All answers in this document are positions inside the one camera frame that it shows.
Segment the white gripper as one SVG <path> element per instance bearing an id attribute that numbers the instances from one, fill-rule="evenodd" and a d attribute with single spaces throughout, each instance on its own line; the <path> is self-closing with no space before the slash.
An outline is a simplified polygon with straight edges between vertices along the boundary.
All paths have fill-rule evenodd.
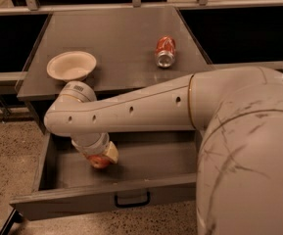
<path id="1" fill-rule="evenodd" d="M 77 134 L 71 137 L 71 143 L 79 153 L 86 156 L 99 155 L 103 153 L 103 157 L 111 163 L 118 162 L 118 149 L 116 145 L 110 141 L 108 133 L 87 133 Z"/>

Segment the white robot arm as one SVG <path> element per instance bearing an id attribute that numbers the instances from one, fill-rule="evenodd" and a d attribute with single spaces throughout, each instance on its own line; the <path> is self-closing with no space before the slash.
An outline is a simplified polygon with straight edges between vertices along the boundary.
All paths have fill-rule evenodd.
<path id="1" fill-rule="evenodd" d="M 283 73 L 211 70 L 89 101 L 72 82 L 44 117 L 46 128 L 87 151 L 88 133 L 200 130 L 199 235 L 283 235 Z"/>

